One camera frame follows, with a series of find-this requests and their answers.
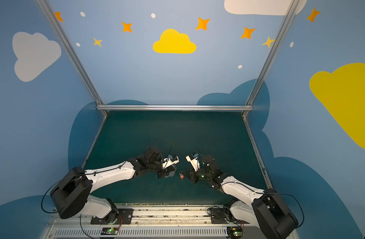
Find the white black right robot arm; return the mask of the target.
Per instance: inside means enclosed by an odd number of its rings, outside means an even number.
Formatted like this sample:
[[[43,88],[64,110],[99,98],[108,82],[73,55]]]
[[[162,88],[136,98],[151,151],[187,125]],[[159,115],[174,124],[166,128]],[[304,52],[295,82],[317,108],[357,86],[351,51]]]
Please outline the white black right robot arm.
[[[185,157],[193,167],[188,176],[192,183],[205,180],[213,189],[233,197],[223,206],[229,218],[258,227],[267,239],[286,239],[302,226],[277,191],[243,183],[220,170],[213,156],[201,162],[200,156],[194,153]]]

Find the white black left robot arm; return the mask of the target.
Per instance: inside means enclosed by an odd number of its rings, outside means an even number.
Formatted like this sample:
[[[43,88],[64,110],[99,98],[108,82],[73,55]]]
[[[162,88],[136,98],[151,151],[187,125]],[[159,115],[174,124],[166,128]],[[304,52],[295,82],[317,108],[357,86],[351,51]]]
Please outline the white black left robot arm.
[[[147,172],[155,172],[159,179],[169,177],[175,173],[177,163],[177,155],[163,157],[160,152],[148,147],[140,156],[113,166],[90,170],[75,167],[54,186],[50,196],[61,219],[86,215],[93,217],[93,224],[116,224],[122,216],[112,200],[95,197],[91,193]]]

